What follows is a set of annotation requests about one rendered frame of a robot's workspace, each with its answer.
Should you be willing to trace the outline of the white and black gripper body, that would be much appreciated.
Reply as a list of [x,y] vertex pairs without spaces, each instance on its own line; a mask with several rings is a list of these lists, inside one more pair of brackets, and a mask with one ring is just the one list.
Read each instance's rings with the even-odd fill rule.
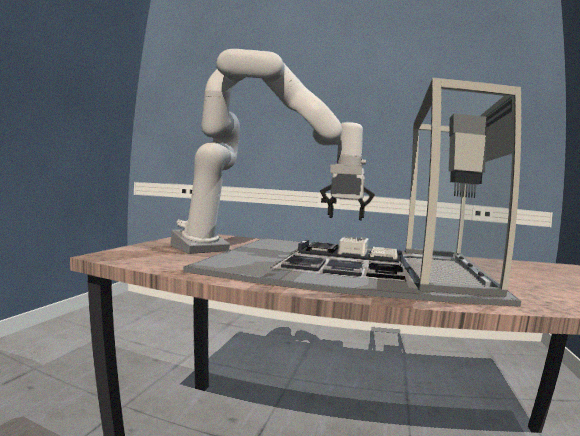
[[364,169],[362,168],[362,175],[333,174],[331,197],[350,200],[363,199]]

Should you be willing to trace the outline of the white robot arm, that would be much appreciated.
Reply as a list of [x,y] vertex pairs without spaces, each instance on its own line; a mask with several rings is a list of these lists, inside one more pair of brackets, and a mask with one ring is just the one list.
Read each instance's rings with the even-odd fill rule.
[[216,66],[217,70],[206,84],[202,115],[202,131],[213,138],[213,142],[203,144],[195,154],[189,218],[187,222],[177,220],[177,226],[184,228],[184,238],[199,243],[219,240],[215,229],[222,170],[231,168],[236,162],[240,130],[237,116],[229,111],[231,92],[246,77],[264,78],[262,80],[283,104],[298,112],[313,127],[313,137],[319,144],[333,142],[331,145],[338,145],[337,164],[331,164],[330,173],[362,175],[362,165],[366,164],[366,160],[361,158],[362,126],[350,122],[340,124],[279,55],[267,51],[227,49],[218,56]]

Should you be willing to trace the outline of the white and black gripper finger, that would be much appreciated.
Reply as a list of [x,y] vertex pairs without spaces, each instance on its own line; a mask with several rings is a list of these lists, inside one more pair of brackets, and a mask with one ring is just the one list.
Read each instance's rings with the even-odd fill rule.
[[358,201],[359,201],[359,203],[360,203],[360,205],[361,205],[361,207],[360,207],[360,210],[359,210],[359,220],[360,220],[360,221],[362,220],[362,218],[364,218],[364,208],[365,208],[365,206],[367,206],[367,205],[368,205],[368,204],[369,204],[369,203],[372,201],[372,199],[373,199],[373,198],[374,198],[374,196],[375,196],[375,194],[374,194],[374,193],[372,193],[371,191],[369,191],[369,190],[368,190],[367,188],[365,188],[365,187],[364,187],[364,192],[365,192],[365,193],[367,193],[367,194],[369,195],[369,198],[368,198],[368,199],[367,199],[365,202],[363,202],[363,200],[362,200],[362,199],[358,200]]
[[330,199],[327,198],[326,192],[329,191],[329,190],[331,190],[331,185],[329,185],[329,186],[321,189],[320,190],[320,193],[321,193],[323,199],[328,204],[328,215],[329,215],[329,218],[332,218],[333,217],[333,202],[335,201],[336,198],[333,198],[333,197],[331,197]]

